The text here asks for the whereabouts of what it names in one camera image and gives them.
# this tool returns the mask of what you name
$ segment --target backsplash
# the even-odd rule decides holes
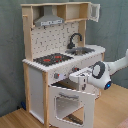
[[[70,37],[78,33],[79,22],[35,27],[31,31],[33,58],[60,52],[67,49]],[[78,36],[73,38],[73,43],[78,46]]]

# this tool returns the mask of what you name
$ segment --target faucet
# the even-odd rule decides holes
[[[73,42],[72,42],[72,39],[73,39],[73,37],[74,37],[75,35],[80,36],[80,41],[82,41],[82,35],[81,35],[80,33],[74,33],[74,34],[71,36],[71,38],[70,38],[70,43],[69,43],[68,46],[67,46],[68,49],[72,49],[73,47],[75,47],[75,44],[73,44]]]

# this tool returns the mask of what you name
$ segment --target cooktop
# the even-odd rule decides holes
[[[73,59],[73,57],[63,55],[60,53],[54,53],[51,55],[33,59],[33,61],[48,67],[54,64],[58,64],[58,63],[70,60],[70,59]]]

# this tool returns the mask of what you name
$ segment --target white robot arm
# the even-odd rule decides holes
[[[100,89],[108,89],[111,86],[110,75],[116,71],[128,66],[128,50],[126,56],[115,62],[96,62],[93,68],[84,68],[78,72],[72,73],[69,79],[73,82],[83,84],[92,84]]]

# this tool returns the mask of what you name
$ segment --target sink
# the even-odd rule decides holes
[[[65,51],[65,53],[67,54],[72,54],[75,56],[79,56],[79,55],[85,55],[91,52],[95,52],[94,49],[90,49],[90,48],[86,48],[86,47],[77,47],[77,48],[73,48],[73,49],[68,49]]]

